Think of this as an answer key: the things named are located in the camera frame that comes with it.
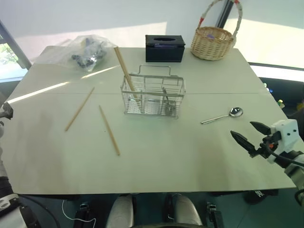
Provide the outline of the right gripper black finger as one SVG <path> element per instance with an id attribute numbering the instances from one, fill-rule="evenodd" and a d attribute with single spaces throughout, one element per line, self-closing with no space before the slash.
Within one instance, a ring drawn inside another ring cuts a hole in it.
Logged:
<path id="1" fill-rule="evenodd" d="M 263 135 L 271 135 L 271 128 L 263 123 L 251 121 L 251 125 Z"/>
<path id="2" fill-rule="evenodd" d="M 234 140 L 241 146 L 243 147 L 250 155 L 253 155 L 256 150 L 255 146 L 251 144 L 246 137 L 241 135 L 240 133 L 237 133 L 235 131 L 230 131 L 232 137 Z"/>

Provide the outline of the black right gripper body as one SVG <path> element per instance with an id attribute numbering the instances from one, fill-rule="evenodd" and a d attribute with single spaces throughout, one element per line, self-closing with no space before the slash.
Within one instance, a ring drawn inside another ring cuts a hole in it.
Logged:
<path id="1" fill-rule="evenodd" d="M 271 130 L 264 131 L 263 134 L 265 137 L 262 139 L 260 143 L 260 147 L 258 149 L 249 150 L 249 155 L 254 158 L 258 155 L 263 158 L 268 158 L 270 155 L 274 154 L 274 151 L 278 148 L 278 142 L 282 139 L 281 133 L 279 131 L 275 133 L 271 133 Z"/>

